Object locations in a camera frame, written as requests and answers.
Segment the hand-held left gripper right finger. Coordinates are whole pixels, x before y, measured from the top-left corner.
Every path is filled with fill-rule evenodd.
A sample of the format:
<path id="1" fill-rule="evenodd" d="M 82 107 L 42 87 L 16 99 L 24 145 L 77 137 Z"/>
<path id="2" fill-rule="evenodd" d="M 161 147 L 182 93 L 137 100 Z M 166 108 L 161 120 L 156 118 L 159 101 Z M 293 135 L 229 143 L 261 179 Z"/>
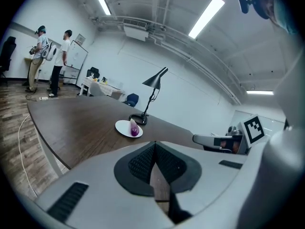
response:
<path id="1" fill-rule="evenodd" d="M 161 142 L 154 144 L 155 162 L 173 193 L 192 190 L 202 175 L 202 167 L 194 158 Z"/>

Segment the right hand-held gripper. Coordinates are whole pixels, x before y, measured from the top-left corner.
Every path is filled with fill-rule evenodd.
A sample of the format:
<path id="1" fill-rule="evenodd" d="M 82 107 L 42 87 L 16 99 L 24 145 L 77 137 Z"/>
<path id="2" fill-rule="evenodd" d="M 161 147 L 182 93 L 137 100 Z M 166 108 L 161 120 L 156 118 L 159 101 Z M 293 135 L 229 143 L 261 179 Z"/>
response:
<path id="1" fill-rule="evenodd" d="M 250 149 L 265 138 L 259 115 L 232 125 L 224 136 L 193 135 L 193 142 L 203 146 L 205 151 L 247 155 Z"/>

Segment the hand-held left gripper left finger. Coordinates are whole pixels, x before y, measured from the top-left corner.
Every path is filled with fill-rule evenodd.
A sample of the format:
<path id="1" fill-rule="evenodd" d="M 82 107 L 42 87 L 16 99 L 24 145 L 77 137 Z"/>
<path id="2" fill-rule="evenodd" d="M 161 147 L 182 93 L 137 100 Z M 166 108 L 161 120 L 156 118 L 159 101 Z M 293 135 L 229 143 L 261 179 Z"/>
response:
<path id="1" fill-rule="evenodd" d="M 154 148 L 155 142 L 149 142 L 116 162 L 114 176 L 129 193 L 144 197 L 154 196 L 154 188 L 150 185 L 151 173 L 156 163 Z"/>

